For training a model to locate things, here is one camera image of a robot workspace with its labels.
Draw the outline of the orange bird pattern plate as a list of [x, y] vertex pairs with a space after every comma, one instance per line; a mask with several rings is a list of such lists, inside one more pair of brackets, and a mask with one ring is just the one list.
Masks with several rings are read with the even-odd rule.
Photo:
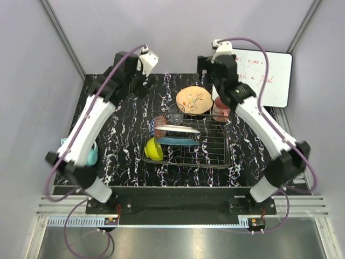
[[188, 115], [204, 114], [213, 106], [211, 94], [199, 86], [189, 86], [180, 90], [176, 102], [184, 107], [183, 111]]

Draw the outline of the white watermelon pattern plate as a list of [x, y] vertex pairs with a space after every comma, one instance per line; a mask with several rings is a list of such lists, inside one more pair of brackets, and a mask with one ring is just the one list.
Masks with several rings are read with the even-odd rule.
[[179, 125], [159, 125], [155, 127], [155, 132], [158, 131], [170, 131], [177, 133], [189, 133], [189, 134], [200, 134], [200, 131], [188, 126]]

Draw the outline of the yellow green bowl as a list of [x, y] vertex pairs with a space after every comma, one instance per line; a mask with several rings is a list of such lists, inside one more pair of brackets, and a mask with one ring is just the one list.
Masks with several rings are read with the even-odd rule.
[[158, 140], [157, 137], [153, 137], [148, 140], [144, 147], [145, 155], [155, 161], [162, 161], [163, 160], [163, 150], [161, 145], [156, 142]]

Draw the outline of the teal scalloped plate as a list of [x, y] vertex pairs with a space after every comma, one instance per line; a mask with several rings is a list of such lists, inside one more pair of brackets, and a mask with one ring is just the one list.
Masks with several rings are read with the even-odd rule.
[[195, 141], [192, 138], [184, 137], [161, 137], [155, 141], [161, 145], [170, 145], [170, 146], [198, 146], [199, 142]]

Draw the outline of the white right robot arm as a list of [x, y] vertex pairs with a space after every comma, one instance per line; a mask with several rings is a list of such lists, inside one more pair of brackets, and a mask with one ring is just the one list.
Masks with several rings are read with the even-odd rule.
[[254, 90], [239, 80], [235, 54], [217, 58], [199, 56], [197, 73], [202, 72], [206, 73], [221, 101], [254, 130], [271, 156], [272, 162], [245, 200], [246, 210], [256, 214], [263, 209], [264, 201], [282, 185], [305, 171], [310, 145], [306, 141], [297, 142], [258, 104]]

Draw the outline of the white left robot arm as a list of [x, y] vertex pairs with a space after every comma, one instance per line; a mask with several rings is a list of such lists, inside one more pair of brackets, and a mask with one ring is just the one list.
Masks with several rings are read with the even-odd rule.
[[153, 84], [149, 75], [158, 61], [159, 57], [146, 47], [139, 55], [134, 51], [118, 52], [113, 65], [94, 80], [85, 107], [67, 140], [56, 152], [46, 155], [53, 172], [60, 173], [96, 199], [98, 208], [106, 214], [116, 209], [116, 200], [96, 170], [87, 165], [89, 152], [120, 102], [131, 93], [141, 98], [148, 93]]

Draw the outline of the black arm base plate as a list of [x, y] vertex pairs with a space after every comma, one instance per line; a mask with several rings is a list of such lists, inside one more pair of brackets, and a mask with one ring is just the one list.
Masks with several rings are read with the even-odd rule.
[[111, 188], [113, 197], [106, 204], [92, 200], [87, 214], [116, 213], [133, 215], [145, 210], [217, 210], [231, 215], [275, 215], [272, 198], [255, 203], [248, 187], [124, 187]]

